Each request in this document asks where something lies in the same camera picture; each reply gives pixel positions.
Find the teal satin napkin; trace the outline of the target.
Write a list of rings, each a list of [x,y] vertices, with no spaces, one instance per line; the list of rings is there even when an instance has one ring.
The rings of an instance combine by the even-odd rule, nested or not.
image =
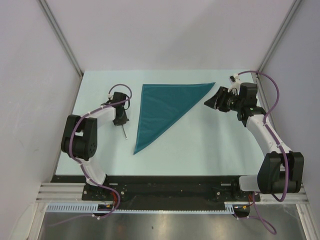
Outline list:
[[[139,153],[157,140],[205,97],[214,85],[214,82],[143,84],[133,153]]]

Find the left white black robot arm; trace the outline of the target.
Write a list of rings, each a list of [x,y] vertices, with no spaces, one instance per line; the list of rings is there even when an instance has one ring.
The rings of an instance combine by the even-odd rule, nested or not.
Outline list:
[[[110,196],[111,188],[104,184],[107,174],[94,158],[98,148],[98,129],[107,123],[115,127],[126,124],[129,119],[125,105],[130,106],[130,98],[125,93],[114,92],[98,109],[83,116],[71,114],[66,119],[61,151],[79,164],[86,182],[94,186],[93,194],[100,200]]]

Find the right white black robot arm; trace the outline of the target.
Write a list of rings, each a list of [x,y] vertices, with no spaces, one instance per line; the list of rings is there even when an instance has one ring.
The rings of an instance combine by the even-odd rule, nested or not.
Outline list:
[[[257,141],[264,160],[256,175],[242,175],[236,185],[230,188],[231,196],[242,201],[249,192],[262,194],[298,193],[301,189],[304,156],[292,151],[280,139],[270,125],[266,111],[257,105],[258,87],[254,83],[241,83],[228,89],[221,86],[204,105],[227,113],[235,111]]]

